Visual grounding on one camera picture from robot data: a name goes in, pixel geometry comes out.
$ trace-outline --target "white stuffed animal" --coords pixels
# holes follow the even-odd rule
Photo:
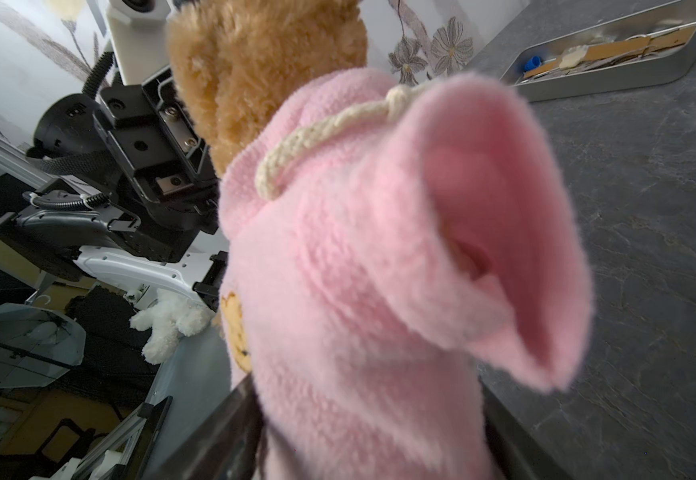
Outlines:
[[[205,304],[170,290],[156,292],[157,303],[135,313],[129,325],[135,330],[153,329],[143,347],[145,361],[153,365],[164,362],[178,348],[181,336],[196,335],[204,330],[214,312]]]

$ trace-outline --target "metal tray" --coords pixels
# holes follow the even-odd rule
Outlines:
[[[563,77],[538,78],[519,82],[524,75],[523,65],[538,55],[548,61],[557,58],[567,48],[596,43],[606,38],[610,42],[635,35],[649,34],[666,28],[696,22],[696,0],[677,0],[635,14],[598,24],[550,42],[533,45],[520,53],[500,81],[515,85],[529,101],[647,87],[672,82],[684,76],[696,59],[696,29],[683,46],[662,56],[643,58],[588,72],[570,73]]]

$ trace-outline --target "plush toy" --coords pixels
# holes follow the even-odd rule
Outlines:
[[[212,316],[212,310],[205,304],[159,289],[156,304],[135,313],[129,325],[140,332],[152,329],[151,338],[143,346],[143,357],[146,362],[157,365],[172,356],[181,336],[196,335],[204,330]]]
[[[233,383],[252,371],[266,478],[492,478],[471,359],[570,383],[592,314],[573,210],[514,92],[343,70],[365,51],[357,0],[203,0],[172,22],[222,177]]]

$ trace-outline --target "brown teddy bear head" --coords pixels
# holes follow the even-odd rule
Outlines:
[[[359,0],[201,0],[170,22],[180,98],[219,177],[298,88],[366,65]]]

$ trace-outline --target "pink fleece fabric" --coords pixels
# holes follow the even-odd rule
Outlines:
[[[591,275],[562,177],[497,82],[441,82],[397,123],[299,158],[275,201],[257,196],[286,134],[395,84],[371,69],[311,82],[223,178],[220,293],[241,300],[271,480],[492,478],[469,358],[548,392],[587,346]],[[458,268],[442,225],[478,271]]]

